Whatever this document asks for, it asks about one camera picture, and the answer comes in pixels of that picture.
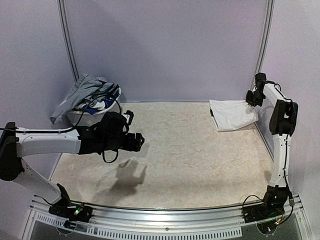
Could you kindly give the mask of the white and green raglan shirt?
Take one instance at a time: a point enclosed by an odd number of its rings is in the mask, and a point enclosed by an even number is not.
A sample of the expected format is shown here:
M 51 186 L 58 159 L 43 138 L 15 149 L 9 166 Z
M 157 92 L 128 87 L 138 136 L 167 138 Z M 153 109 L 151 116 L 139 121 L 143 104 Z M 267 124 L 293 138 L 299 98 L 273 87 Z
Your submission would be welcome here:
M 259 120 L 253 106 L 245 100 L 209 100 L 210 114 L 218 132 L 237 131 Z

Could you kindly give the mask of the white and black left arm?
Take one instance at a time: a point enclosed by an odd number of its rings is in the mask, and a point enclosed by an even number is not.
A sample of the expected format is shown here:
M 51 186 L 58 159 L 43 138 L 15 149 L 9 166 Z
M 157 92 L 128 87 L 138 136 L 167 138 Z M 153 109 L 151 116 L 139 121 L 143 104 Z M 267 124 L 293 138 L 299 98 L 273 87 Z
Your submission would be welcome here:
M 106 112 L 91 125 L 76 124 L 65 129 L 35 130 L 8 122 L 0 137 L 0 178 L 15 182 L 42 197 L 63 216 L 74 213 L 74 205 L 63 186 L 52 184 L 24 161 L 24 157 L 53 153 L 104 156 L 106 151 L 139 152 L 145 139 L 130 133 L 134 114 Z

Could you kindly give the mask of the grey garment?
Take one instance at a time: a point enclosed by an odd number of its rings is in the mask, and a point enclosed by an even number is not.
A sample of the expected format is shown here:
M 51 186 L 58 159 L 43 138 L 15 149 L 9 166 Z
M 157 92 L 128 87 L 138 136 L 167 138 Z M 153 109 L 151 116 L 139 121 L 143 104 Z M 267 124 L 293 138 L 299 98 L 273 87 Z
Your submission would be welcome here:
M 92 100 L 98 96 L 105 96 L 107 93 L 115 92 L 120 86 L 114 82 L 109 82 L 105 77 L 95 77 L 90 74 L 82 74 L 69 91 L 66 100 L 61 103 L 50 117 L 52 124 L 62 120 L 72 110 L 77 110 L 77 106 L 83 100 Z

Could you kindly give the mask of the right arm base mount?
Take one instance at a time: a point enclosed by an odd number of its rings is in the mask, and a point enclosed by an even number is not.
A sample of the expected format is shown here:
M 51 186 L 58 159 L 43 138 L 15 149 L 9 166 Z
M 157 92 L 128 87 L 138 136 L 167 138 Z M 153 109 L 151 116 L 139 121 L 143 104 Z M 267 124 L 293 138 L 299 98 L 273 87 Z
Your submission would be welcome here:
M 283 208 L 266 208 L 263 203 L 243 204 L 242 217 L 246 224 L 255 224 L 263 235 L 272 235 L 276 232 L 279 223 L 285 219 Z

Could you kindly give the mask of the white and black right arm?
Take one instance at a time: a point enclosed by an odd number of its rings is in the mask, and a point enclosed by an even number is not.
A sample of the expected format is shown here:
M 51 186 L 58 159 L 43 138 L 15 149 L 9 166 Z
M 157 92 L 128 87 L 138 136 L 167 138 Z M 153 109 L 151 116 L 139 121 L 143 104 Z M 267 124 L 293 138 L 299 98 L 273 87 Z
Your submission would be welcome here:
M 297 124 L 298 104 L 286 97 L 275 82 L 256 80 L 253 90 L 247 92 L 245 101 L 252 107 L 261 107 L 265 99 L 273 106 L 269 131 L 273 137 L 274 167 L 258 213 L 262 218 L 269 218 L 278 209 L 282 209 L 286 201 L 289 201 L 290 206 L 294 205 L 288 168 L 291 139 Z

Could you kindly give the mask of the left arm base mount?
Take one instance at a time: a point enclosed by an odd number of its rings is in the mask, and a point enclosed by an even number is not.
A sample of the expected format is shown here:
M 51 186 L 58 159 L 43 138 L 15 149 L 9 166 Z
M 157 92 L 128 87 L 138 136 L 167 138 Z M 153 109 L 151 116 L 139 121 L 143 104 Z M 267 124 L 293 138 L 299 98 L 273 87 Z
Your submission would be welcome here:
M 53 204 L 49 207 L 48 212 L 52 215 L 65 218 L 64 228 L 75 230 L 78 223 L 89 223 L 93 208 L 85 203 L 80 204 Z

